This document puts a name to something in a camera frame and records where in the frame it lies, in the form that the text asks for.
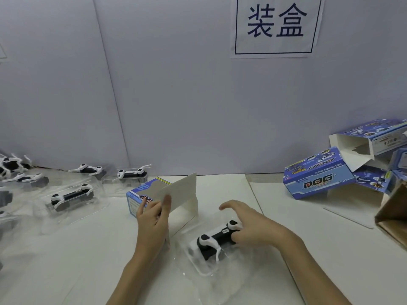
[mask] white table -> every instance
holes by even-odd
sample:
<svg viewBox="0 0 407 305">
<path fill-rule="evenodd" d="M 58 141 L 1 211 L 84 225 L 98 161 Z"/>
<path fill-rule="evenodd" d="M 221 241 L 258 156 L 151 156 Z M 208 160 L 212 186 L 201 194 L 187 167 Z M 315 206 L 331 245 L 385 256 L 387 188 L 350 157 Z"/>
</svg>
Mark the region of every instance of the white table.
<svg viewBox="0 0 407 305">
<path fill-rule="evenodd" d="M 163 177 L 174 182 L 181 177 Z M 244 175 L 197 177 L 199 216 L 206 218 L 230 199 L 260 210 Z M 104 304 L 113 292 L 123 267 L 134 252 L 137 221 L 129 214 L 125 198 L 54 234 L 38 239 L 21 255 L 28 257 L 18 272 L 0 274 L 0 304 Z M 172 262 L 160 257 L 145 287 L 140 304 L 199 304 L 197 293 Z M 247 304 L 302 304 L 281 256 L 273 252 L 270 263 L 230 302 Z"/>
<path fill-rule="evenodd" d="M 250 184 L 264 214 L 302 237 L 353 305 L 407 304 L 407 252 L 383 232 L 294 200 L 282 183 Z"/>
</svg>

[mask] chinese character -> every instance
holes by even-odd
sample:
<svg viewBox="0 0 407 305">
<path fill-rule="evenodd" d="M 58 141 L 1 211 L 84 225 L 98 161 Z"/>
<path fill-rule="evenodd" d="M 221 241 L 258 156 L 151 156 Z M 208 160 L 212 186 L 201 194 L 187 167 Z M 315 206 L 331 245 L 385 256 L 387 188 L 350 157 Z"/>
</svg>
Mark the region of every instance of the chinese character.
<svg viewBox="0 0 407 305">
<path fill-rule="evenodd" d="M 262 15 L 260 19 L 258 18 L 258 16 L 259 16 L 259 10 L 262 11 L 262 12 L 265 12 L 265 15 Z M 271 12 L 271 11 L 274 11 L 274 9 L 273 9 L 273 8 L 269 8 L 269 4 L 268 4 L 268 3 L 267 3 L 267 5 L 266 5 L 265 8 L 260 8 L 260 4 L 257 4 L 256 13 L 253 14 L 253 15 L 251 15 L 251 16 L 249 17 L 249 20 L 251 20 L 252 18 L 256 18 L 256 20 L 258 20 L 259 22 L 256 23 L 256 24 L 249 24 L 249 26 L 255 26 L 255 28 L 254 28 L 253 30 L 251 30 L 250 32 L 247 32 L 247 34 L 250 35 L 250 34 L 252 34 L 252 33 L 254 32 L 254 37 L 257 37 L 257 36 L 261 35 L 261 32 L 258 32 L 258 29 L 260 28 L 260 29 L 263 31 L 264 35 L 267 35 L 268 37 L 272 37 L 273 35 L 268 33 L 268 31 L 270 31 L 271 28 L 268 27 L 268 28 L 265 30 L 265 29 L 264 29 L 264 26 L 265 26 L 265 25 L 266 25 L 266 26 L 268 26 L 268 25 L 274 25 L 274 24 L 273 24 L 273 23 L 264 23 L 263 20 L 262 20 L 262 18 L 273 18 L 273 15 L 269 15 L 269 12 Z"/>
<path fill-rule="evenodd" d="M 293 16 L 298 16 L 298 14 L 301 14 L 303 16 L 306 16 L 307 13 L 302 12 L 301 10 L 298 9 L 297 5 L 293 3 L 289 9 L 287 9 L 284 13 L 279 15 L 280 17 L 284 15 L 293 15 Z M 285 17 L 284 18 L 284 25 L 288 24 L 295 24 L 298 25 L 301 23 L 301 17 Z M 281 27 L 280 34 L 277 34 L 277 36 L 304 36 L 304 34 L 301 34 L 301 29 L 302 27 Z"/>
</svg>

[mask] stack of boxes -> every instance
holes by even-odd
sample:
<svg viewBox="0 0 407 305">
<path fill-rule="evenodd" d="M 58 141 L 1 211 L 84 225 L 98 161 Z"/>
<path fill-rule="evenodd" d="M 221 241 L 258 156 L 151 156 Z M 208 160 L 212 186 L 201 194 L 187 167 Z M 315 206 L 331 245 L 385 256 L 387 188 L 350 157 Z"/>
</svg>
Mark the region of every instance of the stack of boxes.
<svg viewBox="0 0 407 305">
<path fill-rule="evenodd" d="M 285 168 L 283 183 L 295 199 L 348 183 L 390 194 L 407 173 L 407 119 L 374 120 L 329 141 L 331 148 Z"/>
</svg>

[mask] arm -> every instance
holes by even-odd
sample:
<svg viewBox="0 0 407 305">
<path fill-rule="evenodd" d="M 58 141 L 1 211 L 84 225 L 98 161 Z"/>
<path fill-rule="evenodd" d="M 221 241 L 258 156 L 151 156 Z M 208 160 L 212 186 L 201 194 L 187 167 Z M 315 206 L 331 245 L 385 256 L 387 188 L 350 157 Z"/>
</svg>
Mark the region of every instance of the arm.
<svg viewBox="0 0 407 305">
<path fill-rule="evenodd" d="M 160 252 L 168 234 L 168 216 L 171 197 L 150 202 L 144 210 L 146 200 L 137 210 L 138 235 L 133 257 L 123 269 L 122 276 L 106 305 L 134 305 L 152 262 Z"/>
<path fill-rule="evenodd" d="M 220 210 L 225 208 L 232 208 L 243 225 L 243 230 L 231 235 L 232 240 L 241 246 L 276 247 L 308 305 L 351 305 L 294 232 L 243 202 L 231 200 L 219 207 Z"/>
</svg>

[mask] wall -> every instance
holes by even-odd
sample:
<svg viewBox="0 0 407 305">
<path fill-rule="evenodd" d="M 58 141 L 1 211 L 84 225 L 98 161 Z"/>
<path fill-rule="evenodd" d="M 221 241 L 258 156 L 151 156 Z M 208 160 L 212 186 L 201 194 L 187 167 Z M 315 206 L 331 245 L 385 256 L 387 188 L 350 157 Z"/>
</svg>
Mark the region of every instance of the wall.
<svg viewBox="0 0 407 305">
<path fill-rule="evenodd" d="M 0 148 L 37 165 L 128 165 L 92 0 L 0 0 Z"/>
<path fill-rule="evenodd" d="M 326 0 L 309 58 L 229 58 L 231 0 L 95 0 L 131 161 L 281 172 L 328 135 L 406 117 L 405 0 Z"/>
</svg>

